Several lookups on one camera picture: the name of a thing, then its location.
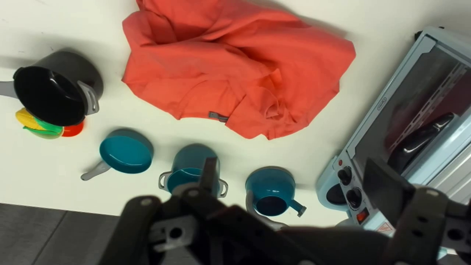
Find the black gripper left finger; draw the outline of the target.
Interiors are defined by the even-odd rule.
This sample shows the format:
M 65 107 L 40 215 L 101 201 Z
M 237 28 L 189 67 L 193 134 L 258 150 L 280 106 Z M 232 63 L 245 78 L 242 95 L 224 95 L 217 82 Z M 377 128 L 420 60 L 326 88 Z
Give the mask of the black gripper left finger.
M 205 160 L 198 184 L 182 187 L 168 201 L 155 195 L 131 198 L 99 265 L 217 265 L 221 237 L 209 231 L 209 216 L 224 209 L 215 194 L 218 159 Z

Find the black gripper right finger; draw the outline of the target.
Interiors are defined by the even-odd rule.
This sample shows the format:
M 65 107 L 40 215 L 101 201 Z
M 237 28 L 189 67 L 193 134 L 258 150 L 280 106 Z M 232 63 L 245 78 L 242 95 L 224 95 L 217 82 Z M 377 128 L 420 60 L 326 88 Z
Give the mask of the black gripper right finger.
M 368 159 L 364 191 L 395 226 L 382 265 L 438 265 L 448 247 L 471 265 L 471 206 L 451 200 L 445 193 L 413 185 L 386 162 Z

